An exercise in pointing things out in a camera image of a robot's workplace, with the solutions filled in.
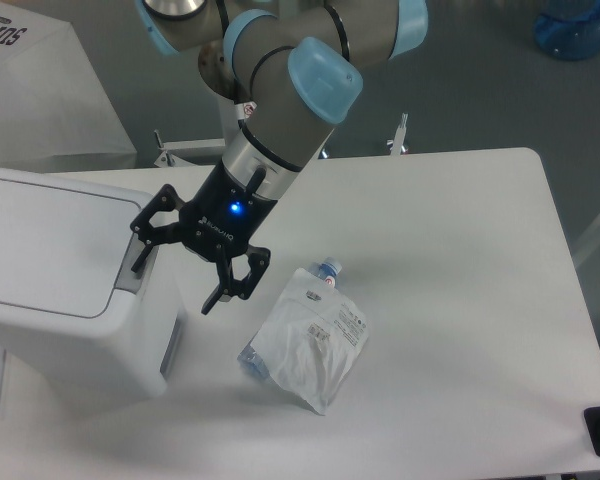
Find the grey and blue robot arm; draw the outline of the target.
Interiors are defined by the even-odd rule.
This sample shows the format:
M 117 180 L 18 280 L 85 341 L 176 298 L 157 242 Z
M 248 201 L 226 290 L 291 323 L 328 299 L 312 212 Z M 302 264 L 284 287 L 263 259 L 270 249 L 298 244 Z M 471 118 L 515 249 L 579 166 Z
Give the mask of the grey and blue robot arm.
M 270 263 L 251 237 L 343 122 L 361 70 L 417 48 L 423 1 L 325 1 L 280 18 L 263 1 L 140 1 L 138 14 L 167 54 L 218 40 L 224 62 L 256 107 L 191 200 L 164 186 L 131 223 L 150 254 L 179 243 L 216 266 L 211 309 L 248 298 Z

